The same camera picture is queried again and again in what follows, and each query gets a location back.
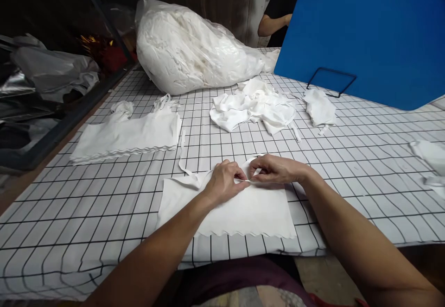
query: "grid-patterned tablecloth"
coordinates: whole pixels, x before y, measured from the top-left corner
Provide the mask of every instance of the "grid-patterned tablecloth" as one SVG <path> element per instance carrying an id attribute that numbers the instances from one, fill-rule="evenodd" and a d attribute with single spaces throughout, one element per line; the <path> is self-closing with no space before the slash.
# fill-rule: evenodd
<path id="1" fill-rule="evenodd" d="M 261 77 L 279 91 L 305 91 L 298 81 Z M 245 123 L 232 133 L 213 124 L 213 97 L 236 88 L 197 90 L 174 98 L 181 104 L 182 128 L 189 135 L 189 170 L 208 171 L 224 159 L 243 163 L 255 153 L 293 158 L 310 164 L 394 244 L 445 241 L 445 200 L 422 181 L 435 173 L 408 147 L 417 139 L 445 143 L 444 111 L 426 105 L 405 112 L 342 95 L 330 98 L 337 107 L 337 126 L 319 136 L 305 104 L 292 98 L 303 138 L 297 143 L 290 130 L 271 137 L 262 123 Z M 87 123 L 101 123 L 111 105 L 121 100 L 132 101 L 132 118 L 139 118 L 160 96 L 136 68 Z M 84 127 L 0 218 L 0 298 L 85 299 L 153 232 L 163 179 L 184 175 L 178 166 L 180 150 L 74 167 L 69 157 Z M 297 238 L 200 236 L 191 242 L 181 268 L 266 252 L 323 254 L 326 245 L 317 220 L 299 190 L 297 184 L 286 186 Z"/>

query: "white bundle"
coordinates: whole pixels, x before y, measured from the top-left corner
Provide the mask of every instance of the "white bundle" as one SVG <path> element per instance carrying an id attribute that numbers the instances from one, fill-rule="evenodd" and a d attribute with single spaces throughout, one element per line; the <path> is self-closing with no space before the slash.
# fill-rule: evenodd
<path id="1" fill-rule="evenodd" d="M 242 122 L 262 120 L 273 136 L 292 123 L 295 116 L 295 105 L 291 100 L 258 79 L 240 83 L 235 94 L 224 93 L 215 97 L 213 103 L 210 117 L 228 132 Z"/>
<path id="2" fill-rule="evenodd" d="M 275 68 L 279 51 L 265 56 L 187 7 L 140 0 L 135 20 L 139 62 L 165 93 L 232 86 Z"/>
<path id="3" fill-rule="evenodd" d="M 111 107 L 105 123 L 88 125 L 70 160 L 74 165 L 148 152 L 175 150 L 181 118 L 172 112 L 178 107 L 170 95 L 154 103 L 154 111 L 140 119 L 130 119 L 133 103 L 121 101 Z"/>

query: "black wire holder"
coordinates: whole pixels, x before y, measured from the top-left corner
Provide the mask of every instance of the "black wire holder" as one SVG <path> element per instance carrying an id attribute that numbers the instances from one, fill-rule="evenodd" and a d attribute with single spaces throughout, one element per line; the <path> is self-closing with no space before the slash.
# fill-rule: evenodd
<path id="1" fill-rule="evenodd" d="M 350 77 L 353 78 L 352 81 L 351 81 L 351 82 L 350 82 L 350 83 L 349 83 L 349 84 L 348 84 L 348 85 L 347 85 L 341 92 L 338 92 L 338 95 L 326 94 L 326 95 L 328 95 L 328 96 L 332 96 L 332 97 L 335 97 L 335 98 L 339 98 L 340 95 L 343 94 L 343 93 L 349 88 L 350 85 L 352 85 L 352 83 L 355 81 L 355 79 L 357 79 L 357 76 L 354 75 L 354 74 L 351 74 L 351 73 L 346 73 L 346 72 L 337 71 L 337 70 L 334 70 L 334 69 L 327 69 L 327 68 L 319 67 L 319 68 L 315 71 L 315 73 L 314 73 L 314 75 L 312 76 L 312 78 L 311 78 L 311 79 L 309 80 L 309 82 L 307 83 L 306 89 L 309 89 L 309 86 L 310 86 L 312 80 L 314 79 L 315 75 L 317 74 L 317 72 L 318 72 L 319 70 L 324 70 L 324 71 L 329 71 L 329 72 L 339 73 L 339 74 L 347 75 L 347 76 L 350 76 Z"/>

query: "blue board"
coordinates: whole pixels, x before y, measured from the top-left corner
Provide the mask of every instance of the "blue board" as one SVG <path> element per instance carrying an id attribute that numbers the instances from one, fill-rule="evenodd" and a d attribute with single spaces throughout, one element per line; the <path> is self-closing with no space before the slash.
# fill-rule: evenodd
<path id="1" fill-rule="evenodd" d="M 298 0 L 275 73 L 357 75 L 347 94 L 414 110 L 445 94 L 445 0 Z M 318 72 L 340 92 L 350 77 Z"/>

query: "person's arm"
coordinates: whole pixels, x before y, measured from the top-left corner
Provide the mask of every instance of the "person's arm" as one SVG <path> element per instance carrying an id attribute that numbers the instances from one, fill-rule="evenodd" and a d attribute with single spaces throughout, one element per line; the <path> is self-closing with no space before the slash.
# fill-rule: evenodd
<path id="1" fill-rule="evenodd" d="M 236 162 L 219 163 L 205 190 L 124 258 L 82 306 L 151 306 L 205 216 L 250 185 L 234 178 L 247 179 Z"/>
<path id="2" fill-rule="evenodd" d="M 257 168 L 260 174 L 253 176 Z M 330 249 L 371 306 L 444 306 L 445 297 L 311 167 L 271 156 L 251 162 L 252 181 L 298 182 Z"/>
<path id="3" fill-rule="evenodd" d="M 267 37 L 274 34 L 284 26 L 289 26 L 291 22 L 292 14 L 285 15 L 278 19 L 271 19 L 268 15 L 264 14 L 258 26 L 258 36 Z"/>

